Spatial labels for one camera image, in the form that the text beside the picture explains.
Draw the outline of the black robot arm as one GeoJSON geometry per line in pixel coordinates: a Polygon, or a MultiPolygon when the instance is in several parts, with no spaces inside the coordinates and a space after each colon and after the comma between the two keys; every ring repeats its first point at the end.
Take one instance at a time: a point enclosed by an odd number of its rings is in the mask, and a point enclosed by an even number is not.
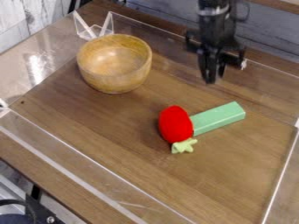
{"type": "Polygon", "coordinates": [[[245,22],[237,16],[237,4],[244,0],[197,0],[199,29],[184,34],[185,48],[197,55],[200,75],[207,84],[223,77],[225,66],[243,70],[247,66],[247,47],[236,40],[236,22],[245,22]]]}

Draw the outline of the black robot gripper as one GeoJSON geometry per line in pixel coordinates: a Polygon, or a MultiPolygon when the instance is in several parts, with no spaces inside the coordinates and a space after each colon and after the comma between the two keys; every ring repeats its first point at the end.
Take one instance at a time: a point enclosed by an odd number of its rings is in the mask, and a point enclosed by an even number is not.
{"type": "Polygon", "coordinates": [[[220,45],[212,46],[201,42],[201,35],[196,30],[188,30],[184,34],[187,50],[197,54],[200,74],[207,84],[213,84],[216,75],[223,78],[225,66],[240,70],[247,67],[245,46],[233,38],[220,45]]]}

